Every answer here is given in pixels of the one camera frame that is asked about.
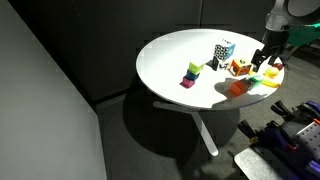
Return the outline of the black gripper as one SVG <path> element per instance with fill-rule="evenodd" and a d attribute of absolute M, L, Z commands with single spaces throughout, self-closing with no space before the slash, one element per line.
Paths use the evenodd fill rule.
<path fill-rule="evenodd" d="M 279 58 L 279 55 L 284 52 L 289 38 L 287 31 L 271 31 L 266 30 L 262 38 L 264 47 L 262 50 L 257 49 L 253 55 L 251 63 L 253 71 L 257 72 L 261 64 L 270 56 L 268 60 L 269 65 L 273 65 Z"/>

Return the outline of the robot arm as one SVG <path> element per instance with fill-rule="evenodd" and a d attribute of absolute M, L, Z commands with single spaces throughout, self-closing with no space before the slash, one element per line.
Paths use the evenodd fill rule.
<path fill-rule="evenodd" d="M 320 0 L 275 0 L 265 18 L 264 46 L 255 51 L 251 60 L 253 71 L 257 72 L 265 60 L 272 64 L 284 52 L 290 30 L 319 20 Z"/>

